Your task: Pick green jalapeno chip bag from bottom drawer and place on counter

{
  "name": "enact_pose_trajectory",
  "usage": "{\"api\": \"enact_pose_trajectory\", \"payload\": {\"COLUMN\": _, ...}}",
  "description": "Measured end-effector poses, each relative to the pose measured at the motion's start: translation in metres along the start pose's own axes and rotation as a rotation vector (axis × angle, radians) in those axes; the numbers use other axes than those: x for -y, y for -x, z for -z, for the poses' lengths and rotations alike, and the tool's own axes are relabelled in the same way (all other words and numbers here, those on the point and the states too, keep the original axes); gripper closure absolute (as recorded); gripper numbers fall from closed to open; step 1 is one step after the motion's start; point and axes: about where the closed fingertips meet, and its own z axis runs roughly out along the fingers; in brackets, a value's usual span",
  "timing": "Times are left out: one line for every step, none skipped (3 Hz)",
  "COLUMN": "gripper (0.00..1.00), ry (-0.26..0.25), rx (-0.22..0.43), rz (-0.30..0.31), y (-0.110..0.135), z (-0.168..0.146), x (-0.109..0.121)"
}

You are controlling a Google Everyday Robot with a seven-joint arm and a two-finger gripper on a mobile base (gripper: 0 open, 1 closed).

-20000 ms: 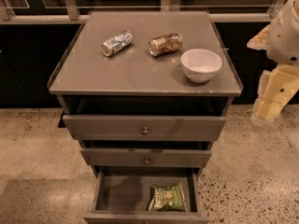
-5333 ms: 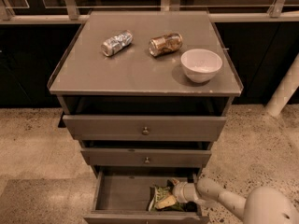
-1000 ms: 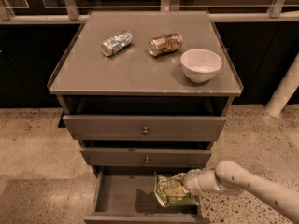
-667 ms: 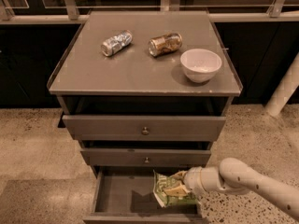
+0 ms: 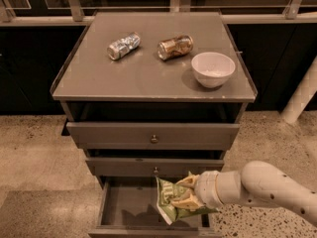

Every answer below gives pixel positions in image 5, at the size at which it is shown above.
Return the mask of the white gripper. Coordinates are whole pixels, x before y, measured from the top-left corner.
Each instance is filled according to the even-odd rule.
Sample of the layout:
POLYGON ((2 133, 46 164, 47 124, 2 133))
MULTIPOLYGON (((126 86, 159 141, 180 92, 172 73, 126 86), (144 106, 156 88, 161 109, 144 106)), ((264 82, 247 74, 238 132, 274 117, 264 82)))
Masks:
POLYGON ((223 203, 217 192, 217 171, 204 172, 201 175, 189 175, 179 180, 176 184, 194 189, 195 194, 185 194, 183 197, 175 198, 171 201, 174 207, 187 209, 190 211, 197 210, 203 205, 208 208, 222 206, 223 203))

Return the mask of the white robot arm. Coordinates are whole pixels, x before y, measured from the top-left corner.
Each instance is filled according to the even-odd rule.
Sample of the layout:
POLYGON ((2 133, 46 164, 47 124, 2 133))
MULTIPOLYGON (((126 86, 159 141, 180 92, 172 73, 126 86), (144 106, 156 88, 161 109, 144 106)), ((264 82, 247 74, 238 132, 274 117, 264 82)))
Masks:
POLYGON ((178 184, 186 187, 186 193, 171 201, 177 208, 283 207, 317 226, 317 193, 266 162, 251 161, 239 171, 204 172, 178 184))

